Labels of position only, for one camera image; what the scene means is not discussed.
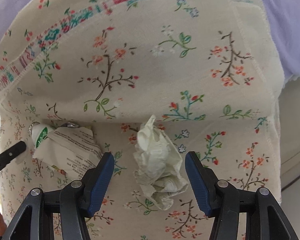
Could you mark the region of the white tissue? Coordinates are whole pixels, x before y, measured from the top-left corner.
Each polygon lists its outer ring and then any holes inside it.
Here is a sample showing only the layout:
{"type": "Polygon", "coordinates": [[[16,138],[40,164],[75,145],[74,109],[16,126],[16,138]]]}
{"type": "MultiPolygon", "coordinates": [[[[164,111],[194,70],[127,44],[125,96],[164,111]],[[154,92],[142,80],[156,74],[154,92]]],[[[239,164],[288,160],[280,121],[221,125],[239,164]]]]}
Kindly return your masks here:
{"type": "Polygon", "coordinates": [[[162,211],[173,206],[173,197],[184,193],[189,182],[181,175],[183,159],[171,139],[155,126],[156,117],[140,126],[134,159],[134,178],[143,195],[162,211]]]}

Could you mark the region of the crushed white AD bottle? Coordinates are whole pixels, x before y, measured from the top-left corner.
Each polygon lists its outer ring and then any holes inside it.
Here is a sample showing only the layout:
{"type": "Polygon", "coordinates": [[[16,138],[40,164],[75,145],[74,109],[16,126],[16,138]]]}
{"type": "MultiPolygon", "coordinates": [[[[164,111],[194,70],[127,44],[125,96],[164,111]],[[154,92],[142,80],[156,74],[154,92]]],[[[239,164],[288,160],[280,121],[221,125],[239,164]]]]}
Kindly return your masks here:
{"type": "Polygon", "coordinates": [[[29,133],[31,134],[31,139],[33,141],[34,147],[37,148],[46,138],[47,134],[54,130],[55,129],[50,125],[33,122],[29,126],[29,133]]]}

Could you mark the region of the floral beige bedspread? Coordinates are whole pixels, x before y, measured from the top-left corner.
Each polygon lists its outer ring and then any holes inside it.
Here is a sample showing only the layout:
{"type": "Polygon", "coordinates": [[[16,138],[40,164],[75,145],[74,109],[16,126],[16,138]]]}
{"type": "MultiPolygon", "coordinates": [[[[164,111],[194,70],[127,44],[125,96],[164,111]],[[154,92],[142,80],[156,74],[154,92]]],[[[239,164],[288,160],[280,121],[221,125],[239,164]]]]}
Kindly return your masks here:
{"type": "Polygon", "coordinates": [[[73,180],[29,131],[73,121],[115,158],[92,239],[208,239],[191,189],[167,210],[144,195],[141,126],[171,139],[181,176],[194,151],[219,178],[281,200],[283,81],[262,0],[0,0],[0,150],[28,145],[0,173],[3,218],[32,188],[73,180]]]}

